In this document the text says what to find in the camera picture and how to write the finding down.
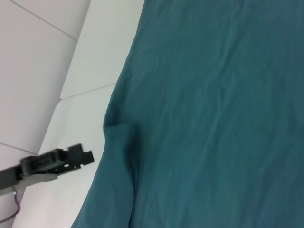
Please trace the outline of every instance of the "teal fabric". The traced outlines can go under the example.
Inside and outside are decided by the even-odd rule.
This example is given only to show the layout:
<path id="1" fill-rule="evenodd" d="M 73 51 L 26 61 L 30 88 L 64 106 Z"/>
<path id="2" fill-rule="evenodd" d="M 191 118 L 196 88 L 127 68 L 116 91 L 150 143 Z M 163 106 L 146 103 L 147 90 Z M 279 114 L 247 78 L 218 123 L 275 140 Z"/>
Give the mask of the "teal fabric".
<path id="1" fill-rule="evenodd" d="M 304 1 L 146 0 L 104 133 L 74 228 L 304 227 Z"/>

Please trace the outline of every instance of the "white wall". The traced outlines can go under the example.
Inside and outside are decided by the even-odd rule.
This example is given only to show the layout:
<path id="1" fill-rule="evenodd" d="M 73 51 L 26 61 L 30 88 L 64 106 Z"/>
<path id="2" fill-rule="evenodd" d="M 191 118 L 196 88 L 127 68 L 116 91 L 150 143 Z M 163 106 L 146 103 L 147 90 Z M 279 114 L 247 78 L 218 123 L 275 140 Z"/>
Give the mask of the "white wall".
<path id="1" fill-rule="evenodd" d="M 39 152 L 76 47 L 69 33 L 77 37 L 88 1 L 24 3 L 30 3 L 40 16 L 26 9 L 28 5 L 23 9 L 10 0 L 0 0 L 0 170 Z M 82 9 L 65 7 L 66 22 L 56 10 L 64 5 L 73 8 L 74 3 L 81 3 Z M 12 195 L 0 196 L 0 220 L 15 209 Z M 10 228 L 12 223 L 13 219 L 0 228 Z"/>

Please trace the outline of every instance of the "white surface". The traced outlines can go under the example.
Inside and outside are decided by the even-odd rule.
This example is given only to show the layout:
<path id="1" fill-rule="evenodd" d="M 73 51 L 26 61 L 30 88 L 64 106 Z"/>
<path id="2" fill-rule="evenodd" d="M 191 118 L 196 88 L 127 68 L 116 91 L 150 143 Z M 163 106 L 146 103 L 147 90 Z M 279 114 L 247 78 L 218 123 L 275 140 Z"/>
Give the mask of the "white surface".
<path id="1" fill-rule="evenodd" d="M 27 187 L 14 228 L 71 227 L 85 200 L 104 150 L 103 122 L 114 86 L 61 101 L 40 153 L 82 143 L 95 162 L 57 180 Z"/>
<path id="2" fill-rule="evenodd" d="M 78 40 L 90 0 L 12 0 Z"/>
<path id="3" fill-rule="evenodd" d="M 61 92 L 65 99 L 116 83 L 144 0 L 92 0 Z"/>
<path id="4" fill-rule="evenodd" d="M 10 147 L 0 144 L 0 171 L 7 169 L 11 166 L 18 165 L 21 158 L 31 156 L 32 154 L 12 149 Z M 18 197 L 21 199 L 23 191 L 18 192 Z M 17 207 L 14 202 L 13 193 L 0 196 L 0 220 L 7 218 L 15 213 Z M 3 224 L 0 224 L 0 228 L 11 228 L 14 219 L 11 219 Z"/>
<path id="5" fill-rule="evenodd" d="M 0 0 L 0 143 L 38 152 L 76 42 Z"/>

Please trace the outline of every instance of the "teal cloth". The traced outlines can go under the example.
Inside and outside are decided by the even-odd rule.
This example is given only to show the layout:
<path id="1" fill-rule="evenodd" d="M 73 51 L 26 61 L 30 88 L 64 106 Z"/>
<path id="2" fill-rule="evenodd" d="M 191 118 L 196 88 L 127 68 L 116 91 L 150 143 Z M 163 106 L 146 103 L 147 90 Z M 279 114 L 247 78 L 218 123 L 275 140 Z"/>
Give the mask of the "teal cloth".
<path id="1" fill-rule="evenodd" d="M 304 1 L 146 0 L 104 133 L 74 228 L 304 227 Z"/>

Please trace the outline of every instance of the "cable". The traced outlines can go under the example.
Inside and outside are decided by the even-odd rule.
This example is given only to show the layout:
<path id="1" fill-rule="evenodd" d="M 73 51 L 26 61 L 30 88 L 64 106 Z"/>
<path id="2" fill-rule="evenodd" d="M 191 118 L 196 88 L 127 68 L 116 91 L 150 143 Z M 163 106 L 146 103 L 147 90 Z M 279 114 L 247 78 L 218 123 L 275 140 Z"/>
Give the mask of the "cable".
<path id="1" fill-rule="evenodd" d="M 0 220 L 0 224 L 9 221 L 10 219 L 12 219 L 13 217 L 15 217 L 19 213 L 19 211 L 20 211 L 20 204 L 18 203 L 18 200 L 17 200 L 17 192 L 16 191 L 14 191 L 14 200 L 15 200 L 15 203 L 17 204 L 17 211 L 14 214 L 12 214 L 11 216 L 9 216 L 9 217 L 7 217 L 7 218 L 5 218 L 3 220 Z"/>

